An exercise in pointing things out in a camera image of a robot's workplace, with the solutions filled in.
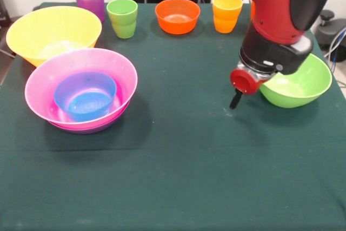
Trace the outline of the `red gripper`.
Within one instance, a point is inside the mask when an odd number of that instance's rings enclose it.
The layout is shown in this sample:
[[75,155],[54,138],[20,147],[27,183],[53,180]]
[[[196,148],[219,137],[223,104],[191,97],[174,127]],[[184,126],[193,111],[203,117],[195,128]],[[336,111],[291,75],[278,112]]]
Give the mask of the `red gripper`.
[[230,82],[235,88],[235,95],[231,100],[230,109],[236,109],[242,98],[242,93],[245,95],[254,94],[263,83],[274,76],[275,74],[255,72],[247,67],[234,69],[230,74]]

